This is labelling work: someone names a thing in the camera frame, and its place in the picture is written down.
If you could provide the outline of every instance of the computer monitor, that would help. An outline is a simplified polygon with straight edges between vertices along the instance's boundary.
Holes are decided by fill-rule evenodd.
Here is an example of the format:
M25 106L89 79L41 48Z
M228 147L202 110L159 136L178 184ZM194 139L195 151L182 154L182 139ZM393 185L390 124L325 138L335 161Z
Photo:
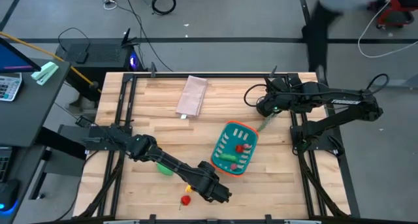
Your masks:
M37 64L0 38L0 74L35 71L40 71Z

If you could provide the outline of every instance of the black metal frame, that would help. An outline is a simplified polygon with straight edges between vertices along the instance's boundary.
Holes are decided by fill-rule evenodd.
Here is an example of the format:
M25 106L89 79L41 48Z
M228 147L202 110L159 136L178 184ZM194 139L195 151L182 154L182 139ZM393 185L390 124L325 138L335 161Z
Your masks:
M187 78L190 74L192 74L193 76L197 76L197 77L201 77L201 78L262 78L265 76L268 76L268 73L265 72L260 72L260 73L231 73L231 72L226 72L226 73L204 73L204 72L166 72L166 73L160 73L157 72L155 73L155 78ZM282 77L285 79L286 83L288 84L288 80L290 78L294 78L298 76L297 73L293 73L293 74L275 74L273 77L277 78L277 77ZM139 78L153 78L151 73L125 73L123 75L122 78L122 85L121 85L121 90L120 90L120 96L119 96L119 100L118 100L118 107L116 110L116 116L115 116L115 123L116 124L120 124L120 121L122 121L121 118L121 112L122 112L122 106L123 106L123 100L125 97L125 92L126 92L126 88L127 88L127 83L128 81L131 81L131 91L129 93L129 100L127 103L127 113L126 113L126 117L125 117L125 124L124 127L128 127L129 129L132 129L130 122L131 122L131 116L132 116L132 109L133 109L133 103L135 100L135 89L136 89L136 85L137 85L137 81ZM302 114L302 121L306 121L307 120L307 116L306 114ZM297 126L298 122L297 122L297 115L295 113L291 112L291 119L292 119L292 126ZM315 154L314 151L308 151L308 155L310 158L310 165L311 165L311 170L312 173L315 177L315 179L317 179L319 181L319 173L318 173L318 169L317 169L317 163L316 163L316 158L315 158ZM124 160L124 154L120 153L120 157L119 160ZM108 179L108 175L110 174L111 170L112 170L112 161L114 158L114 153L111 151L109 152L109 157L108 157L108 162L106 163L106 170L105 170L105 179L103 181L103 183L106 183L107 179ZM298 156L299 159L299 163L301 164L301 158L302 156ZM347 174L345 168L348 168L348 164L347 164L347 160L341 160L339 159L339 164L341 166L341 164L343 164L343 167L341 167L341 174L343 177L343 180L345 180L344 184L347 183L346 180L348 180L348 182L351 182L351 177L349 175L349 173ZM121 184L121 177L122 173L119 173L118 176L115 179L115 186L114 186L114 193L113 193L113 197L112 197L112 205L110 208L110 215L115 216L116 215L116 210L117 210L117 206L118 206L118 197L119 197L119 190L120 190L120 184ZM304 189L304 194L305 194L305 199L306 199L306 208L308 211L308 215L309 217L315 217L315 213L314 213L314 205L312 202L312 195L311 195L311 191L310 191L310 185L309 185L309 179L306 177L306 175L301 171L301 176L302 176L302 184L303 184L303 189ZM352 202L356 202L355 197L354 197L354 193L352 190L350 190L350 192L346 191L346 195L347 195L347 199L349 201L349 205L350 208L352 206L357 207L357 203L355 204L351 204ZM320 216L326 216L327 215L327 209L324 203L324 200L320 197L319 193L317 192L317 198L319 201L319 212L320 212ZM98 216L102 216L103 215L103 210L104 210L104 203L105 203L105 198L101 201L101 205L99 207L99 212L98 212ZM277 222L277 221L283 221L283 220L278 220L278 219L270 219L273 222ZM186 220L171 220L173 223L181 223L182 221L186 221ZM260 222L260 223L266 223L266 219L261 219L261 220L251 220L252 223L256 223L256 222Z

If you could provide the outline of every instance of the wooden tabletop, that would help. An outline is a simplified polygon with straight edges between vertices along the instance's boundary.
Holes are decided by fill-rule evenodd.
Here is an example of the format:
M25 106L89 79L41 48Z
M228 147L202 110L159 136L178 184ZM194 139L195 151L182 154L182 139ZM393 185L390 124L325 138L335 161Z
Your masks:
M96 117L99 125L114 122L122 76L123 73L106 76ZM314 73L299 73L299 76L303 82L316 81ZM253 128L260 126L264 117L244 104L243 95L249 87L263 81L262 78L209 78L200 115L181 120L176 114L176 106L186 78L138 79L132 114L133 134L154 136L165 152L196 167L200 161L210 160L227 121L241 121ZM254 103L264 94L264 88L255 88L248 94L248 101ZM127 99L125 96L122 119ZM325 116L323 108L315 108L308 114L308 119L320 120ZM290 113L280 113L260 132L255 153L243 177L218 174L220 182L233 193L229 203L209 203L199 194L192 193L190 205L179 210L180 198L185 195L187 185L180 177L159 173L155 163L126 159L116 218L148 219L150 214L156 214L157 219L264 219L265 214L272 214L274 219L307 218L299 163L291 152L290 126ZM75 216L87 208L100 190L107 154L99 152L85 165ZM315 155L324 189L343 211L349 213L337 159L321 151ZM312 186L311 193L315 213L319 214ZM107 198L108 211L111 197Z

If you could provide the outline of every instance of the concrete floor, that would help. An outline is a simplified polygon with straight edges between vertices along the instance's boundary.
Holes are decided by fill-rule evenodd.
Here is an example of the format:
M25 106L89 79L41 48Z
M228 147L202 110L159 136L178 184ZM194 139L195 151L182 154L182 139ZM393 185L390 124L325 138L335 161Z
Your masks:
M315 0L306 0L312 10ZM128 8L126 0L117 0ZM300 38L304 17L299 0L177 0L168 16L153 15L143 0L131 0L142 16L152 38L192 37L272 37ZM0 20L12 0L0 0ZM348 12L331 29L330 38L357 39L373 14L365 10ZM36 44L55 52L48 39L68 27L81 29L90 38L119 38L130 27L139 36L139 27L129 12L104 10L102 0L20 0L4 32L25 39L41 39ZM367 39L418 39L418 22L404 29L378 31L373 27ZM71 31L65 38L80 38ZM29 57L46 58L34 50L14 44ZM365 44L368 54L381 54L403 44ZM280 42L170 42L154 43L161 59L175 71L307 71L305 45ZM164 70L147 44L142 45L144 62L154 61ZM417 74L418 47L395 55L368 59L356 44L331 44L328 80L331 87L364 88L373 76L386 72L391 78ZM72 101L74 90L64 86L59 104ZM376 97L384 115L373 123L356 121L341 127L355 194L362 217L418 221L418 147L415 122L418 121L418 93L408 89L384 89ZM46 126L73 124L74 119L54 107ZM25 215L17 223L49 221L70 206L79 178L50 176L42 191L45 200L22 204Z

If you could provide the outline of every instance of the black desk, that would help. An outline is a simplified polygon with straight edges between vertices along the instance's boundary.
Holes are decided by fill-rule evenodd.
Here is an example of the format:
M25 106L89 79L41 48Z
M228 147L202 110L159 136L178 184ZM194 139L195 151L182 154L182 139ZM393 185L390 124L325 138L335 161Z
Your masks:
M50 60L33 61L43 66ZM0 102L0 145L18 147L15 148L16 157L12 162L8 179L16 178L20 182L18 202L9 212L0 214L0 223L13 222L41 159L47 159L46 155L50 155L47 147L79 159L86 158L83 146L43 127L70 69L67 62L53 62L59 69L45 85L38 85L31 78L31 73L23 73L24 86L17 98L12 102Z

